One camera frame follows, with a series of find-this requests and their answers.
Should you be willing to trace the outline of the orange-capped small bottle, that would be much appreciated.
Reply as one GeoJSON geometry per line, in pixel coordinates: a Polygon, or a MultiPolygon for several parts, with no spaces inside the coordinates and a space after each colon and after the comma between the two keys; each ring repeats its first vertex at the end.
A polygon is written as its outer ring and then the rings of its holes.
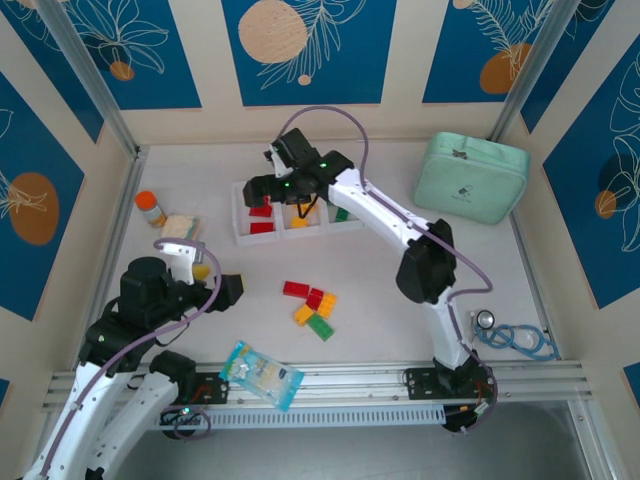
{"type": "Polygon", "coordinates": [[[161,228],[165,225],[167,216],[153,192],[148,190],[138,192],[135,196],[135,204],[152,227],[161,228]]]}

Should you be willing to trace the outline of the beige sponge packet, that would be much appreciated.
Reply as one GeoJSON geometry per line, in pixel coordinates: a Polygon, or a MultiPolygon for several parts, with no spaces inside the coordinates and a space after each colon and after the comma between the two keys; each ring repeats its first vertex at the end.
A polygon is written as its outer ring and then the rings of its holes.
{"type": "Polygon", "coordinates": [[[202,226],[202,219],[194,215],[174,214],[167,217],[161,229],[161,238],[196,240],[202,226]]]}

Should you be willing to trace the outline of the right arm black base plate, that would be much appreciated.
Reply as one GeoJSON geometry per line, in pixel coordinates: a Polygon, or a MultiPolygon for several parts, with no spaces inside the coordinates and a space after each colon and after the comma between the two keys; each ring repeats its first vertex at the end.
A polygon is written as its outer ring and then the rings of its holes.
{"type": "Polygon", "coordinates": [[[404,380],[410,400],[489,399],[495,383],[480,369],[409,368],[404,380]]]}

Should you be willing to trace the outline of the aluminium corner post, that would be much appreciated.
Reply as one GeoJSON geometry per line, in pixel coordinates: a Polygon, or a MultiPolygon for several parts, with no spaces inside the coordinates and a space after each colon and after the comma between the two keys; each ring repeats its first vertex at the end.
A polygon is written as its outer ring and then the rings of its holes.
{"type": "Polygon", "coordinates": [[[130,158],[136,159],[139,145],[127,126],[117,102],[90,53],[57,0],[33,0],[36,10],[99,111],[117,142],[130,158]]]}
{"type": "Polygon", "coordinates": [[[554,52],[580,0],[555,0],[544,21],[525,63],[502,105],[487,140],[501,142],[529,98],[530,93],[554,52]]]}

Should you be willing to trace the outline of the mint green zip case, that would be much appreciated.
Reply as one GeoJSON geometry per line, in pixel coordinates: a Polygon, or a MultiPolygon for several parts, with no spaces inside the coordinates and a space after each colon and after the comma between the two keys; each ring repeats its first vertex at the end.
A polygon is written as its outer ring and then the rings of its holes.
{"type": "Polygon", "coordinates": [[[521,199],[530,160],[519,148],[440,132],[427,145],[413,201],[424,209],[498,224],[521,199]]]}

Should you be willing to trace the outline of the aluminium rail frame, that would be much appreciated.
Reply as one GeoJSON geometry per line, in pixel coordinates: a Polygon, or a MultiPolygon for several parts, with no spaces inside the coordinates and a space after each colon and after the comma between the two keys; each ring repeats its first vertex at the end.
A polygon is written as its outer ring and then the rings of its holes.
{"type": "MultiPolygon", "coordinates": [[[[304,379],[291,404],[303,407],[406,405],[410,402],[404,380],[409,368],[429,362],[298,364],[304,379]]],[[[594,398],[580,362],[490,361],[500,402],[587,401],[594,398]]],[[[227,403],[211,408],[271,408],[241,386],[229,384],[227,403]]]]}

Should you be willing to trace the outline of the long green lego brick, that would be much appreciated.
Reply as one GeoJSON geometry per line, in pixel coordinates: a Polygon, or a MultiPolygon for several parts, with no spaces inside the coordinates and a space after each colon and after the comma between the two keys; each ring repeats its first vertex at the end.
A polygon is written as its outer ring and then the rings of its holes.
{"type": "Polygon", "coordinates": [[[326,322],[326,320],[314,314],[307,321],[307,325],[322,340],[327,341],[335,333],[334,329],[326,322]]]}

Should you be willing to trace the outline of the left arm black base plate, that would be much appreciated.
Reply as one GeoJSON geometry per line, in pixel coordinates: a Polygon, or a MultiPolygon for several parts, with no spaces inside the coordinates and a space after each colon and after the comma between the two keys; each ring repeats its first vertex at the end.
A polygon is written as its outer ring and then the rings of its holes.
{"type": "Polygon", "coordinates": [[[219,377],[218,372],[197,372],[186,403],[196,406],[224,405],[228,394],[229,384],[219,377]]]}

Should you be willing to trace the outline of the blue snack bag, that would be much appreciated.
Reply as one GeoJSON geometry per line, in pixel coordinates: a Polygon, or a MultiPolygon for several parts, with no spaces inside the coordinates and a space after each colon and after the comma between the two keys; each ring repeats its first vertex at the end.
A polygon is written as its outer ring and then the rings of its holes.
{"type": "Polygon", "coordinates": [[[304,379],[304,373],[238,341],[219,373],[225,382],[237,383],[276,409],[287,412],[304,379]]]}

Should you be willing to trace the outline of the white three-compartment container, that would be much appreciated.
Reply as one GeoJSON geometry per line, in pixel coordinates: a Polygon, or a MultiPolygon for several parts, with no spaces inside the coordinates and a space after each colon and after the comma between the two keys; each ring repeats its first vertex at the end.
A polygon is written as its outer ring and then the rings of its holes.
{"type": "Polygon", "coordinates": [[[280,240],[293,240],[306,237],[344,233],[356,231],[364,228],[364,223],[355,215],[350,213],[346,222],[335,222],[336,211],[339,207],[319,199],[313,205],[309,214],[305,217],[308,220],[307,228],[292,229],[291,219],[298,216],[298,209],[295,205],[281,204],[269,201],[273,207],[273,215],[270,218],[251,217],[249,209],[244,205],[242,189],[244,182],[232,184],[231,193],[231,218],[234,238],[239,246],[251,246],[270,243],[280,240]],[[264,234],[251,235],[250,224],[252,222],[273,222],[275,231],[264,234]]]}

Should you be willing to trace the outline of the blue stethoscope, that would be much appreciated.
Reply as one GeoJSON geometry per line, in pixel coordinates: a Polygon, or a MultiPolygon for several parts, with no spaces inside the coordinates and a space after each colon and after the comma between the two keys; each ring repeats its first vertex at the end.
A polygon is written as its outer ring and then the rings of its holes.
{"type": "Polygon", "coordinates": [[[540,328],[527,325],[498,324],[489,310],[472,315],[475,337],[495,350],[513,350],[524,357],[547,362],[559,358],[556,343],[540,328]]]}

